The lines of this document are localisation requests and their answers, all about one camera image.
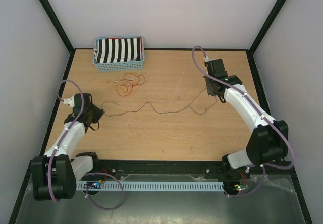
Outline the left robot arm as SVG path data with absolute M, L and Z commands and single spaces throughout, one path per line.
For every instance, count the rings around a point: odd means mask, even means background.
M 81 138 L 92 124 L 98 124 L 103 109 L 93 104 L 89 93 L 77 93 L 64 104 L 72 112 L 64 120 L 64 128 L 54 145 L 42 156 L 33 158 L 31 174 L 33 196 L 36 201 L 71 199 L 76 192 L 76 183 L 85 174 L 89 177 L 99 175 L 101 165 L 97 154 L 86 152 L 72 158 Z

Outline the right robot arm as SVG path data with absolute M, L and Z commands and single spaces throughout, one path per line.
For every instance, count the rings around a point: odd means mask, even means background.
M 251 136 L 244 150 L 223 156 L 221 173 L 232 178 L 239 168 L 260 166 L 287 156 L 288 147 L 280 134 L 288 138 L 288 125 L 276 121 L 263 110 L 247 92 L 242 81 L 227 74 L 222 59 L 205 59 L 207 73 L 204 76 L 209 96 L 217 96 L 223 103 L 228 102 L 248 126 Z

